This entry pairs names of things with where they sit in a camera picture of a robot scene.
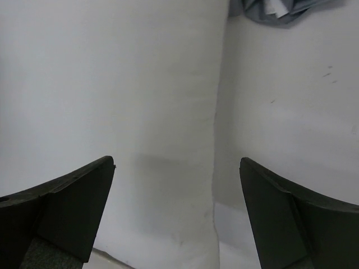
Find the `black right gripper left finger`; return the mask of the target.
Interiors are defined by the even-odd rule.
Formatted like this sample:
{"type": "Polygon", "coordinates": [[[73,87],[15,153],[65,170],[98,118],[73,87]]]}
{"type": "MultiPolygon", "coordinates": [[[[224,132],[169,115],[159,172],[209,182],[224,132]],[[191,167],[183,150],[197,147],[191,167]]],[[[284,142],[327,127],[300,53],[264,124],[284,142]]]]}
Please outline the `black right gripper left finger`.
{"type": "Polygon", "coordinates": [[[71,173],[1,197],[1,268],[82,268],[112,185],[103,156],[71,173]]]}

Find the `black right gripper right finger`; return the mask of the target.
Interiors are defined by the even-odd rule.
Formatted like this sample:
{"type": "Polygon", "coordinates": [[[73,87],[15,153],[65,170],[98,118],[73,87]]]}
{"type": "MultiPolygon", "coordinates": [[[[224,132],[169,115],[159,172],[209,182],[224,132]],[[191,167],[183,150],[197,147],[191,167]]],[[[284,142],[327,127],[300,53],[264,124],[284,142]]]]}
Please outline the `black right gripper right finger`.
{"type": "Polygon", "coordinates": [[[358,206],[291,182],[248,157],[240,180],[261,268],[358,268],[358,206]]]}

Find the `grey pillowcase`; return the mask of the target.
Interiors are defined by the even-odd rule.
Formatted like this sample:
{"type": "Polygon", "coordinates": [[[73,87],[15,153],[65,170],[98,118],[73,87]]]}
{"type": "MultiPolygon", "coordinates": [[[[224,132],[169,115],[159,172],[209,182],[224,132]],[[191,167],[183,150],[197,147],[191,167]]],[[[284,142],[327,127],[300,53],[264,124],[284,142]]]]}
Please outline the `grey pillowcase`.
{"type": "Polygon", "coordinates": [[[290,24],[308,10],[326,4],[327,0],[232,0],[228,17],[244,15],[258,24],[282,26],[290,24]]]}

